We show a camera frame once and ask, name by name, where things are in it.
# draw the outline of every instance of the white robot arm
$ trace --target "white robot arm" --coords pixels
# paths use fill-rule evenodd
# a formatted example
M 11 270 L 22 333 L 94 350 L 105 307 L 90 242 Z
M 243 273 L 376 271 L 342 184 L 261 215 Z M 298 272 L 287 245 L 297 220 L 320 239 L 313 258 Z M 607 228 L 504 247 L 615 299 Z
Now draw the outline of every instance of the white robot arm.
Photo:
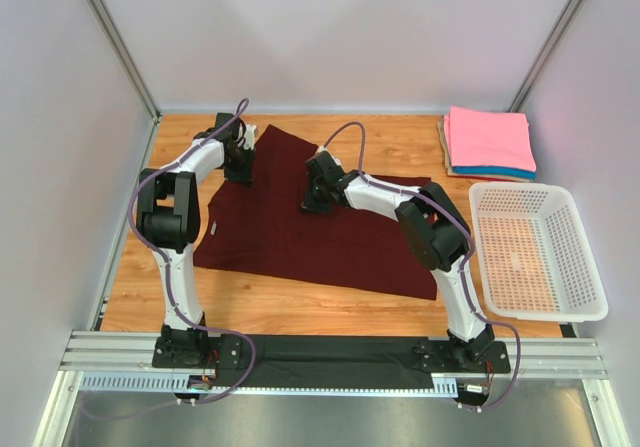
M 213 129 L 229 120 L 230 115 L 218 114 Z M 195 324 L 204 324 L 193 269 L 193 242 L 200 230 L 197 186 L 211 171 L 219 168 L 224 168 L 225 177 L 229 180 L 251 182 L 257 128 L 245 125 L 241 120 L 235 127 L 202 145 L 179 167 L 158 177 L 140 193 L 138 200 L 138 229 L 170 259 L 171 291 L 176 306 Z M 197 147 L 210 132 L 211 129 L 198 134 L 187 150 Z M 151 169 L 143 171 L 141 180 L 151 172 Z M 174 205 L 158 204 L 158 200 L 166 198 L 173 198 Z M 153 255 L 160 269 L 165 297 L 163 328 L 187 331 L 189 326 L 176 315 L 169 301 L 165 261 L 158 252 L 153 252 Z
M 468 264 L 462 275 L 465 275 L 474 310 L 465 297 L 459 272 L 468 252 L 464 236 L 442 216 L 430 225 L 427 217 L 436 212 L 418 197 L 406 193 L 415 192 L 429 197 L 468 230 L 464 219 L 442 188 L 433 182 L 425 187 L 404 187 L 382 182 L 367 174 L 362 178 L 357 171 L 345 173 L 339 160 L 324 149 L 307 161 L 307 167 L 309 187 L 303 210 L 325 213 L 332 204 L 342 204 L 398 221 L 413 254 L 431 270 L 436 280 L 447 310 L 451 340 L 464 347 L 469 359 L 479 358 L 493 342 L 494 334 L 491 326 L 474 313 L 474 310 L 482 312 L 482 309 L 473 288 Z

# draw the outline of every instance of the stack of folded towels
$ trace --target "stack of folded towels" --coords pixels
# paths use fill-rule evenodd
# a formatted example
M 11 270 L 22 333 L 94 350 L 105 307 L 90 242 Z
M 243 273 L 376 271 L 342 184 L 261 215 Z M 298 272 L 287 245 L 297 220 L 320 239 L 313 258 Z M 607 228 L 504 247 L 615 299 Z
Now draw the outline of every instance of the stack of folded towels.
M 524 114 L 452 107 L 438 130 L 449 175 L 519 182 L 536 176 Z

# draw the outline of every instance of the wire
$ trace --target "wire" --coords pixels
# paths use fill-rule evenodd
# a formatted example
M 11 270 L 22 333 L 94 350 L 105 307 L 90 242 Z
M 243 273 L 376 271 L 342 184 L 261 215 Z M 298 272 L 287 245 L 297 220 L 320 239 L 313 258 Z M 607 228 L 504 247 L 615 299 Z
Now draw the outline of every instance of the wire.
M 488 377 L 488 381 L 487 381 L 487 391 L 489 394 L 491 394 L 491 387 L 493 386 L 493 378 L 495 377 L 496 372 L 495 370 L 493 370 L 493 364 L 487 360 L 487 377 Z
M 491 404 L 489 404 L 487 406 L 483 406 L 482 409 L 486 410 L 486 409 L 491 409 L 491 408 L 499 406 L 507 398 L 507 396 L 509 395 L 509 393 L 513 389 L 513 386 L 515 385 L 516 380 L 518 378 L 518 371 L 520 370 L 520 360 L 522 358 L 522 343 L 520 341 L 520 333 L 518 332 L 518 329 L 516 329 L 512 324 L 510 324 L 508 322 L 503 322 L 503 321 L 500 321 L 500 320 L 490 320 L 490 319 L 488 319 L 482 313 L 480 313 L 480 312 L 478 312 L 476 310 L 475 305 L 473 304 L 473 301 L 471 300 L 471 294 L 469 293 L 470 292 L 469 291 L 469 286 L 467 285 L 467 276 L 464 274 L 464 269 L 465 269 L 467 263 L 469 263 L 469 260 L 471 259 L 471 257 L 473 256 L 473 254 L 476 251 L 476 244 L 473 241 L 473 238 L 471 237 L 471 233 L 469 231 L 467 231 L 467 229 L 465 229 L 464 226 L 453 217 L 453 215 L 451 215 L 443 207 L 441 207 L 439 204 L 437 204 L 436 202 L 431 200 L 429 197 L 427 197 L 425 195 L 422 195 L 419 192 L 415 192 L 413 190 L 405 190 L 405 189 L 402 189 L 401 187 L 395 188 L 395 187 L 392 187 L 392 186 L 387 185 L 387 184 L 376 182 L 375 180 L 372 180 L 371 178 L 368 178 L 368 177 L 366 177 L 364 175 L 363 164 L 364 164 L 365 146 L 366 146 L 366 142 L 367 142 L 367 131 L 366 131 L 364 125 L 362 124 L 362 122 L 358 122 L 358 121 L 347 122 L 342 127 L 340 127 L 338 130 L 336 130 L 331 135 L 331 137 L 329 137 L 329 139 L 324 143 L 323 148 L 327 149 L 327 147 L 329 146 L 331 141 L 340 132 L 342 132 L 344 129 L 346 129 L 348 127 L 351 127 L 351 126 L 354 126 L 354 125 L 360 127 L 360 131 L 362 133 L 361 142 L 360 142 L 360 156 L 358 157 L 358 176 L 362 180 L 364 180 L 368 185 L 371 185 L 373 187 L 378 187 L 380 189 L 387 190 L 389 192 L 393 192 L 395 194 L 410 195 L 410 196 L 417 197 L 420 200 L 424 201 L 427 205 L 433 207 L 436 211 L 438 211 L 438 213 L 440 215 L 442 215 L 449 222 L 451 222 L 460 231 L 460 233 L 462 233 L 462 235 L 464 236 L 465 240 L 469 244 L 469 251 L 467 252 L 467 254 L 462 259 L 462 262 L 460 262 L 460 268 L 458 270 L 458 273 L 460 274 L 460 280 L 462 281 L 462 289 L 464 291 L 464 297 L 467 300 L 467 304 L 469 305 L 469 309 L 471 309 L 471 312 L 478 319 L 480 319 L 482 322 L 484 322 L 485 324 L 494 325 L 494 326 L 498 326 L 498 327 L 506 327 L 507 329 L 511 330 L 511 332 L 513 332 L 513 335 L 514 335 L 514 337 L 516 339 L 516 362 L 515 362 L 515 365 L 514 365 L 514 368 L 513 368 L 513 375 L 511 376 L 511 381 L 509 382 L 509 385 L 507 386 L 507 390 L 505 390 L 505 392 L 496 401 L 492 402 Z
M 216 355 L 216 368 L 213 371 L 213 380 L 218 380 L 218 370 L 220 369 L 220 356 L 218 356 L 217 350 L 214 350 L 213 353 Z
M 233 385 L 231 385 L 231 387 L 229 387 L 228 389 L 220 392 L 219 394 L 215 394 L 215 395 L 212 395 L 210 397 L 205 397 L 204 399 L 195 400 L 194 404 L 197 404 L 197 405 L 210 404 L 210 403 L 215 402 L 217 400 L 224 399 L 225 397 L 231 395 L 231 393 L 234 390 L 236 390 L 240 385 L 242 385 L 242 383 L 251 374 L 251 371 L 253 370 L 253 367 L 255 365 L 255 362 L 256 362 L 256 346 L 255 346 L 253 340 L 251 339 L 251 337 L 249 337 L 248 335 L 243 334 L 242 332 L 237 332 L 235 330 L 230 330 L 230 329 L 220 329 L 220 328 L 214 328 L 214 327 L 207 327 L 207 326 L 203 326 L 203 325 L 198 325 L 195 322 L 191 321 L 189 318 L 187 318 L 180 311 L 180 309 L 176 305 L 176 300 L 175 300 L 175 297 L 173 296 L 173 291 L 171 289 L 171 260 L 170 260 L 170 258 L 169 258 L 169 256 L 167 254 L 165 254 L 161 249 L 159 249 L 158 247 L 153 245 L 151 242 L 149 242 L 147 239 L 145 239 L 144 236 L 140 233 L 140 231 L 138 230 L 138 227 L 136 226 L 135 220 L 133 218 L 133 209 L 135 207 L 136 199 L 138 198 L 138 195 L 140 194 L 142 189 L 144 189 L 150 182 L 152 182 L 152 181 L 155 182 L 155 179 L 157 177 L 159 177 L 160 175 L 164 174 L 165 172 L 168 172 L 170 170 L 173 170 L 173 169 L 176 169 L 176 168 L 180 167 L 193 154 L 195 154 L 198 150 L 200 150 L 207 142 L 212 140 L 213 137 L 216 134 L 228 129 L 233 122 L 235 122 L 238 118 L 240 118 L 240 116 L 247 109 L 248 106 L 249 106 L 249 99 L 247 99 L 247 98 L 242 99 L 240 101 L 240 103 L 238 104 L 238 107 L 236 108 L 236 113 L 227 122 L 225 122 L 223 125 L 221 125 L 218 129 L 213 130 L 200 143 L 198 143 L 197 145 L 194 145 L 193 147 L 191 147 L 184 154 L 182 154 L 177 160 L 174 160 L 172 163 L 170 163 L 168 165 L 165 165 L 164 167 L 161 167 L 160 169 L 156 170 L 151 175 L 149 175 L 147 178 L 145 178 L 142 182 L 140 182 L 136 186 L 136 188 L 134 189 L 133 194 L 131 195 L 131 198 L 129 199 L 129 205 L 127 207 L 127 220 L 129 222 L 129 227 L 131 228 L 131 231 L 133 232 L 133 234 L 145 246 L 147 246 L 149 249 L 151 249 L 154 252 L 156 252 L 162 258 L 162 260 L 164 262 L 165 280 L 166 280 L 166 285 L 167 285 L 167 298 L 169 300 L 169 305 L 171 305 L 171 308 L 173 309 L 175 314 L 178 316 L 178 318 L 180 320 L 182 320 L 185 324 L 187 324 L 189 327 L 197 329 L 197 330 L 204 330 L 206 332 L 214 332 L 214 333 L 227 334 L 227 335 L 233 335 L 235 337 L 239 337 L 242 340 L 246 341 L 249 344 L 249 347 L 251 348 L 251 360 L 249 361 L 249 365 L 248 365 L 247 369 L 245 370 L 244 374 L 242 374 L 242 376 L 240 377 L 240 379 L 238 379 L 238 381 L 236 381 Z M 175 401 L 169 401 L 169 402 L 164 402 L 162 404 L 154 405 L 152 407 L 149 407 L 147 409 L 135 412 L 133 414 L 119 415 L 119 416 L 115 416 L 115 417 L 104 417 L 104 416 L 94 415 L 91 412 L 89 412 L 84 406 L 85 403 L 86 402 L 83 402 L 82 404 L 80 404 L 80 406 L 79 406 L 80 411 L 85 416 L 87 416 L 88 418 L 90 418 L 92 420 L 97 420 L 97 421 L 117 421 L 117 420 L 133 419 L 133 418 L 139 417 L 141 415 L 145 415 L 145 414 L 148 414 L 150 412 L 154 412 L 156 410 L 163 409 L 165 407 L 170 407 L 170 406 L 176 405 Z
M 238 140 L 236 141 L 236 145 L 239 148 L 244 147 L 244 144 L 246 143 L 247 139 L 245 138 L 245 135 L 247 134 L 247 124 L 244 123 L 244 120 L 240 119 L 240 127 L 242 127 L 242 134 L 238 137 Z
M 202 369 L 202 380 L 204 380 L 205 382 L 209 382 L 209 377 L 207 377 L 207 367 L 211 366 L 211 361 L 213 360 L 213 355 L 211 354 L 211 352 L 209 352 L 209 355 L 207 355 L 207 363 L 204 364 L 204 367 Z M 213 372 L 213 378 L 216 378 L 216 373 L 215 371 Z

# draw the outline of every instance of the white plastic basket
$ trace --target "white plastic basket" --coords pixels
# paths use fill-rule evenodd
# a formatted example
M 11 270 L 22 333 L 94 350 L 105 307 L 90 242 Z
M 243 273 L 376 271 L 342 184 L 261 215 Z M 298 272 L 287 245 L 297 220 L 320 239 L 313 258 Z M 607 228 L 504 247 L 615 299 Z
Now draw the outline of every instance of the white plastic basket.
M 471 214 L 484 297 L 499 315 L 583 322 L 609 310 L 571 194 L 562 187 L 482 182 Z

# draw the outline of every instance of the metal floor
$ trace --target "metal floor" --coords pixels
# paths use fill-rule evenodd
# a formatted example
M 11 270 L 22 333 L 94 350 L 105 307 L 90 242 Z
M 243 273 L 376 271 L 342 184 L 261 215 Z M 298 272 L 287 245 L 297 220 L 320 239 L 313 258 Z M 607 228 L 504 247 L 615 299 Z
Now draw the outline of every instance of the metal floor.
M 496 379 L 499 392 L 506 380 Z M 115 416 L 171 394 L 98 393 L 94 414 Z M 133 420 L 96 422 L 76 409 L 65 446 L 599 446 L 582 382 L 518 381 L 507 401 L 482 414 L 453 401 L 416 398 L 232 395 L 206 406 L 169 407 Z

